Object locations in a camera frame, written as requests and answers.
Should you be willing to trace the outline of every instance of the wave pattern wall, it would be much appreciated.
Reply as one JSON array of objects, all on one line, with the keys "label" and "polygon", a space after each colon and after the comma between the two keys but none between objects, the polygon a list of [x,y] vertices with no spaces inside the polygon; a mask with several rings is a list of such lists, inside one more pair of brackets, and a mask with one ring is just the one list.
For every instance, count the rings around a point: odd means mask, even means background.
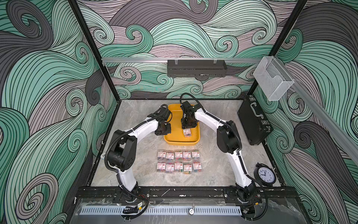
[{"label": "wave pattern wall", "polygon": [[[308,1],[277,57],[358,145],[357,6]],[[255,95],[274,126],[268,147],[312,223],[357,223],[358,167],[345,149],[294,89],[278,102]]]},{"label": "wave pattern wall", "polygon": [[2,1],[0,40],[0,221],[64,223],[113,94],[67,0]]},{"label": "wave pattern wall", "polygon": [[[79,0],[102,57],[262,57],[296,0]],[[165,64],[109,63],[123,99],[242,98],[251,65],[233,64],[221,78],[164,78]]]}]

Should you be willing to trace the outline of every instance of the gray marble surface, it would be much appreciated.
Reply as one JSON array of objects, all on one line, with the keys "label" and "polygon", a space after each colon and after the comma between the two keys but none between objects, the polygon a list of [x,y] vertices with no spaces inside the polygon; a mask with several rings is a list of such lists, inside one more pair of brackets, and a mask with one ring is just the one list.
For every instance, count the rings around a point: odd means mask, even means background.
[{"label": "gray marble surface", "polygon": [[[156,111],[161,104],[179,103],[179,100],[123,100],[114,121],[105,151],[109,146],[114,131],[127,130],[142,122],[146,116]],[[201,100],[204,108],[223,120],[233,120],[242,142],[242,155],[249,174],[257,162],[271,167],[262,144],[251,146],[238,118],[237,111],[242,100]],[[184,175],[182,173],[164,174],[156,172],[157,153],[159,149],[199,149],[203,172]],[[216,143],[216,133],[208,126],[200,123],[200,141],[195,146],[171,146],[163,136],[154,133],[147,135],[137,144],[136,158],[133,164],[134,177],[140,186],[229,186],[235,185],[234,172],[225,153],[221,152]],[[101,160],[92,186],[118,186],[116,175],[107,170]]]}]

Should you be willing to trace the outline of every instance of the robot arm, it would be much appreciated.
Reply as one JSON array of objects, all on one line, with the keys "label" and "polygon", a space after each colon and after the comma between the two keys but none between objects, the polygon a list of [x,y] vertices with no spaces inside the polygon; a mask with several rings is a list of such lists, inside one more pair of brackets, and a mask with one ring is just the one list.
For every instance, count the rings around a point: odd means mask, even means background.
[{"label": "robot arm", "polygon": [[[235,174],[235,181],[237,186],[237,194],[240,200],[248,201],[256,192],[254,182],[246,175],[246,166],[241,157],[241,142],[234,132],[237,133],[237,128],[233,121],[221,120],[218,117],[204,111],[201,105],[192,106],[185,101],[181,108],[185,114],[182,119],[182,128],[195,128],[197,122],[201,121],[208,125],[217,134],[217,145],[219,149],[224,152]],[[108,150],[108,161],[113,169],[117,172],[117,179],[120,185],[123,185],[129,191],[134,190],[137,186],[137,181],[134,178],[132,165],[135,160],[136,145],[149,133],[154,132],[156,135],[166,135],[170,133],[170,124],[166,122],[169,118],[170,111],[167,110],[166,115],[153,119],[155,115],[164,113],[150,114],[140,126],[126,131],[117,130],[112,137],[111,142],[114,142],[120,137],[116,146]]]},{"label": "robot arm", "polygon": [[237,139],[234,132],[238,135],[235,123],[222,120],[207,111],[201,105],[192,106],[188,101],[181,104],[185,117],[182,119],[182,128],[195,128],[198,121],[203,122],[217,134],[217,145],[229,159],[229,163],[234,171],[238,196],[242,201],[248,201],[256,192],[255,183],[247,176],[246,166],[242,160],[241,142]]},{"label": "robot arm", "polygon": [[217,133],[218,147],[220,148],[221,151],[225,152],[225,154],[227,155],[230,165],[234,170],[235,181],[237,185],[239,185],[241,188],[245,188],[249,186],[252,180],[245,175],[238,157],[238,156],[241,157],[241,150],[235,149],[231,153],[230,150],[226,148],[227,144],[225,144],[225,137],[227,137],[227,133],[224,124],[220,123],[220,121],[217,121],[213,117],[209,116],[207,113],[204,113],[202,108],[198,109],[195,112],[195,118],[198,121],[201,121],[207,126],[209,126],[211,129],[213,129],[214,132]]},{"label": "robot arm", "polygon": [[105,158],[107,158],[109,165],[111,165],[109,169],[116,171],[120,185],[123,185],[128,191],[133,191],[137,186],[137,181],[134,178],[132,170],[137,143],[151,132],[154,132],[156,135],[169,134],[171,126],[166,121],[170,114],[168,106],[166,105],[165,108],[162,105],[156,112],[149,114],[138,126],[126,131],[117,130],[114,132],[111,139],[112,145],[109,147],[106,153],[107,157]]}]

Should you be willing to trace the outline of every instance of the clear acrylic holder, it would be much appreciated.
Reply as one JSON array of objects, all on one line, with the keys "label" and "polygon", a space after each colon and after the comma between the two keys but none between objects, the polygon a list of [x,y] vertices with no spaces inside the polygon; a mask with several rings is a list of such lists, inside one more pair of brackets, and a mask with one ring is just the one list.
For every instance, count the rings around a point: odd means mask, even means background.
[{"label": "clear acrylic holder", "polygon": [[281,60],[264,56],[253,76],[269,101],[278,101],[294,83]]}]

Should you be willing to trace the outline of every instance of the box label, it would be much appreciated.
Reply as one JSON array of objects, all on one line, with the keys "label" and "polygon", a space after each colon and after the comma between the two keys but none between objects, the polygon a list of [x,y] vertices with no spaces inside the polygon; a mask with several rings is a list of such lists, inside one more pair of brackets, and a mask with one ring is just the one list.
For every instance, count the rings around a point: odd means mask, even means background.
[{"label": "box label", "polygon": [[183,152],[184,158],[191,158],[190,152]]},{"label": "box label", "polygon": [[174,165],[173,164],[167,164],[166,165],[166,170],[174,170]]},{"label": "box label", "polygon": [[183,169],[183,164],[182,163],[176,163],[175,164],[175,169],[179,170],[179,169]]},{"label": "box label", "polygon": [[166,158],[167,159],[174,159],[174,153],[167,153]]},{"label": "box label", "polygon": [[175,152],[175,157],[176,158],[181,158],[181,157],[183,157],[183,153],[182,152]]},{"label": "box label", "polygon": [[165,152],[158,152],[158,157],[165,158]]},{"label": "box label", "polygon": [[157,164],[157,170],[164,170],[165,169],[165,163],[158,163]]},{"label": "box label", "polygon": [[200,157],[199,152],[192,152],[193,157]]},{"label": "box label", "polygon": [[194,163],[194,170],[201,170],[201,163]]},{"label": "box label", "polygon": [[184,165],[184,171],[192,171],[191,165]]}]

